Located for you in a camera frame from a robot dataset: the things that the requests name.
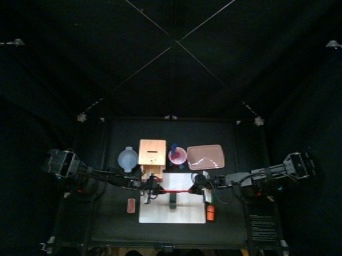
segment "orange box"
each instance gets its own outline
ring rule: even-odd
[[[138,164],[144,172],[143,179],[154,174],[163,178],[166,168],[166,140],[140,140]]]

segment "black ceiling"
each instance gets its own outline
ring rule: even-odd
[[[339,39],[339,0],[3,0],[0,41],[71,114],[267,117]]]

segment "wire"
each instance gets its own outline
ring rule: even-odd
[[[215,187],[214,187],[211,181],[208,181],[208,184],[211,185],[212,192],[214,192],[215,198],[218,199],[219,203],[222,203],[222,204],[230,204],[230,203],[231,203],[231,200],[228,200],[227,202],[223,202],[223,200],[220,200],[220,198],[219,198],[219,196],[218,196],[218,193],[216,193],[216,189],[215,189]]]

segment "black wall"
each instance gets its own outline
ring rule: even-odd
[[[71,147],[76,116],[11,49],[1,48],[0,60],[0,255],[37,255],[57,208],[40,166],[49,148]]]
[[[291,255],[342,252],[342,54],[331,51],[317,72],[279,104],[267,121],[272,162],[306,151],[317,176],[287,188],[280,202]]]

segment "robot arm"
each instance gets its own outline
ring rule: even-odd
[[[59,178],[71,179],[77,183],[80,178],[93,178],[95,180],[108,182],[113,186],[131,190],[142,190],[154,199],[158,194],[168,193],[160,186],[160,180],[154,175],[143,181],[142,177],[126,176],[122,173],[96,170],[80,161],[77,155],[72,151],[60,151],[52,149],[48,151],[48,158],[43,166],[47,173],[53,174]],[[198,174],[194,177],[194,185],[186,191],[192,194],[203,194],[203,188],[208,189],[227,189],[232,186],[254,186],[260,187],[264,183],[282,178],[291,178],[299,180],[315,175],[314,163],[307,154],[291,153],[279,165],[267,168],[255,169],[250,172],[238,172],[234,174],[219,175],[214,178]]]

